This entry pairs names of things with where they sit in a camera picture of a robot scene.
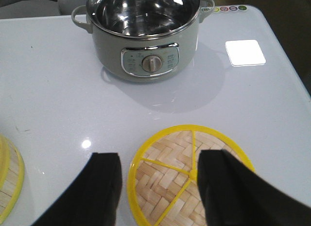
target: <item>table surface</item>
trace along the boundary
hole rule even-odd
[[[135,225],[125,184],[130,162],[147,138],[179,124],[227,135],[258,175],[311,206],[310,96],[262,13],[247,8],[206,18],[191,63],[152,84],[107,73],[92,36],[69,16],[0,20],[0,133],[25,162],[20,197],[3,225],[30,225],[92,152],[119,153],[117,225]],[[256,40],[266,63],[232,66],[225,43],[233,40]]]

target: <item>control panel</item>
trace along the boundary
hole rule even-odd
[[[175,69],[179,62],[179,46],[172,43],[144,48],[124,48],[121,52],[123,70],[137,77],[153,77]]]

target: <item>pot handle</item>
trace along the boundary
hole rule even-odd
[[[85,29],[88,33],[93,33],[93,26],[92,26],[92,23],[89,21],[87,15],[86,15],[86,23],[77,21],[75,19],[77,14],[83,13],[83,12],[86,12],[85,5],[76,7],[71,13],[72,22],[78,27]]]
[[[201,0],[201,1],[206,1],[208,4],[211,5],[211,7],[200,7],[200,14],[199,14],[199,22],[202,23],[203,20],[212,14],[215,8],[215,2],[214,0]]]

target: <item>white table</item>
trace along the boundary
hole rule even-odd
[[[232,66],[225,43],[249,39],[266,63]],[[26,168],[3,226],[30,225],[92,152],[121,156],[117,225],[136,225],[126,196],[131,159],[147,138],[178,124],[227,135],[257,174],[311,206],[310,96],[257,9],[213,13],[200,24],[188,67],[153,84],[106,73],[91,35],[69,16],[0,20],[0,133],[19,148]]]

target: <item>yellow bamboo steamer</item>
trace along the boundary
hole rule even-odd
[[[149,138],[129,170],[127,193],[139,226],[205,226],[197,178],[201,150],[226,149],[254,171],[243,150],[220,132],[199,125],[178,125]]]
[[[0,224],[13,209],[23,180],[23,159],[14,144],[0,134]]]

